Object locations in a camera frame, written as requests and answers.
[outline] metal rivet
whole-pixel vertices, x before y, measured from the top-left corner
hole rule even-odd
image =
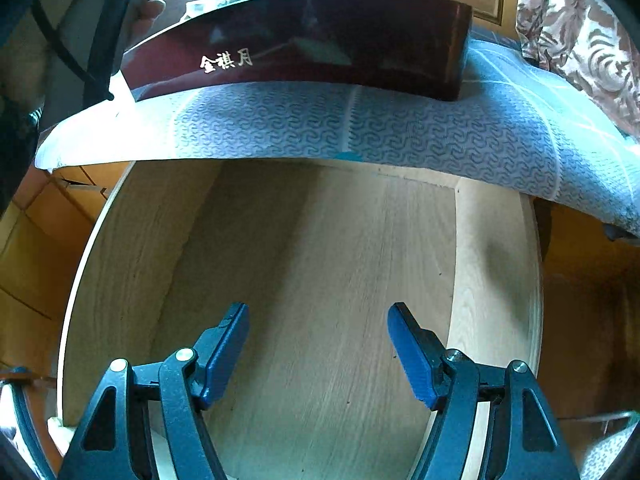
[[[178,361],[188,361],[193,357],[193,350],[191,348],[181,348],[175,353],[175,358]]]
[[[529,367],[527,366],[527,364],[523,361],[514,361],[513,363],[511,363],[511,367],[513,368],[513,370],[519,374],[523,374],[525,373],[527,370],[529,370]]]
[[[447,348],[444,351],[444,357],[447,361],[460,361],[462,359],[463,353],[460,350],[456,350],[455,348]]]
[[[126,359],[114,359],[111,361],[109,368],[112,372],[121,372],[127,367]]]

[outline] blue clamp jaw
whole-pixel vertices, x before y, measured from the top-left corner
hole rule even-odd
[[[445,349],[404,303],[388,311],[388,332],[414,395],[436,418],[411,480],[460,479],[478,402],[490,402],[479,480],[578,480],[558,424],[529,367],[478,365]]]
[[[226,480],[202,419],[224,394],[249,331],[248,307],[234,303],[193,347],[160,363],[111,362],[87,406],[58,480],[158,480],[148,402],[159,401],[178,480]]]

